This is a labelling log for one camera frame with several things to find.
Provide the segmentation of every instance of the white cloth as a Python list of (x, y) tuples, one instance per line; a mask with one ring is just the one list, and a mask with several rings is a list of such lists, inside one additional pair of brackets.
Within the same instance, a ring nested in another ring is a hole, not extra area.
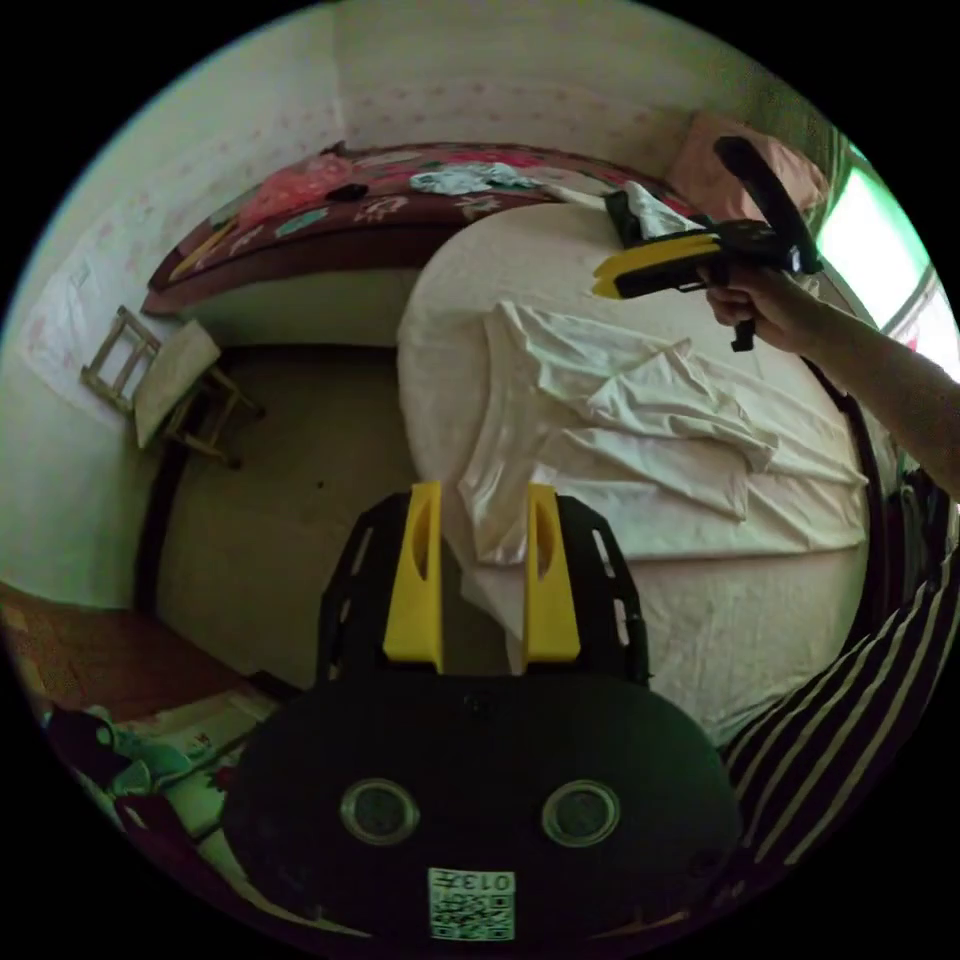
[(571, 190), (570, 187), (564, 187), (557, 183), (544, 183), (540, 186), (544, 193), (549, 193), (551, 197), (556, 197), (564, 203), (576, 203), (578, 206), (586, 207), (588, 210), (606, 210), (606, 204), (603, 197), (595, 196), (592, 193), (582, 193), (579, 190)]
[(611, 524), (630, 560), (769, 556), (864, 540), (844, 431), (769, 384), (630, 330), (503, 301), (459, 490), (477, 558), (522, 561), (526, 485)]
[(703, 226), (688, 220), (683, 214), (671, 210), (662, 200), (658, 200), (649, 190), (634, 180), (628, 180), (624, 186), (627, 192), (627, 206), (630, 212), (643, 226), (643, 235), (664, 237), (670, 233), (682, 233), (684, 230), (702, 230)]

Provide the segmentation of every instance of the wooden stool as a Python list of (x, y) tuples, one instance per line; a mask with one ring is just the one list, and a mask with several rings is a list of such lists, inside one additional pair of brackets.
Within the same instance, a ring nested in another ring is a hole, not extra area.
[[(125, 333), (134, 339), (133, 348), (117, 376), (108, 382), (101, 371)], [(121, 306), (96, 356), (80, 371), (80, 380), (114, 409), (132, 417), (140, 449), (162, 432), (168, 439), (235, 470), (240, 467), (240, 460), (229, 456), (220, 446), (220, 434), (238, 404), (248, 407), (258, 418), (265, 410), (216, 365), (219, 357), (220, 348), (196, 320), (184, 324), (161, 342)], [(147, 368), (127, 397), (124, 390), (141, 362), (145, 362)], [(222, 402), (206, 438), (185, 426), (193, 402), (202, 392)]]

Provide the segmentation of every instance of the hand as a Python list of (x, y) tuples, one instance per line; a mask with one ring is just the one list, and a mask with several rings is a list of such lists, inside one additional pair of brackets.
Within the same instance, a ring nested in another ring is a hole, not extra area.
[[(710, 283), (701, 271), (705, 283)], [(818, 341), (823, 304), (795, 280), (775, 270), (730, 267), (725, 287), (708, 286), (707, 303), (717, 322), (756, 323), (757, 336), (786, 353), (808, 355)]]

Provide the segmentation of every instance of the striped sleeve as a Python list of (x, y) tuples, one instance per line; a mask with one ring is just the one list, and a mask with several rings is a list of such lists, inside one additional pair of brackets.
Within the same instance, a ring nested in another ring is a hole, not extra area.
[(953, 549), (911, 604), (723, 748), (744, 823), (735, 870), (748, 884), (843, 823), (913, 733), (957, 634)]

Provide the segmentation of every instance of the bed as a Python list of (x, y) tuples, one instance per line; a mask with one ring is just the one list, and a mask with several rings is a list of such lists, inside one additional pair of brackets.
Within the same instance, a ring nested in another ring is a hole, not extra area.
[[(490, 419), (491, 363), (480, 321), (498, 301), (665, 341), (689, 337), (699, 353), (802, 400), (840, 432), (839, 455), (858, 469), (844, 415), (804, 363), (762, 343), (733, 354), (702, 293), (668, 291), (631, 301), (592, 296), (592, 270), (616, 247), (600, 211), (553, 205), (500, 213), (460, 233), (433, 258), (400, 327), (401, 408), (415, 465), (422, 479), (442, 483), (443, 529), (464, 571), (464, 595), (503, 625), (514, 663), (522, 635), (522, 566), (477, 559), (461, 484)], [(505, 412), (502, 424), (519, 422), (522, 411), (514, 413)], [(889, 488), (892, 456), (884, 451), (878, 459)], [(857, 509), (862, 539), (846, 549), (631, 563), (649, 633), (652, 688), (697, 719), (717, 744), (840, 651), (867, 562), (866, 503)], [(625, 530), (615, 532), (620, 539)]]
[[(302, 161), (284, 172), (294, 175)], [(243, 228), (258, 190), (237, 198), (192, 230), (149, 281), (142, 311), (155, 317), (196, 309), (241, 286), (343, 271), (418, 270), (457, 231), (492, 213), (552, 203), (542, 189), (494, 187), (461, 196), (419, 192), (410, 178), (464, 163), (506, 163), (544, 183), (602, 193), (643, 183), (685, 215), (695, 211), (662, 182), (639, 171), (560, 150), (517, 144), (419, 143), (344, 153), (349, 181), (368, 188), (358, 200), (323, 200)], [(271, 342), (269, 332), (264, 334)]]

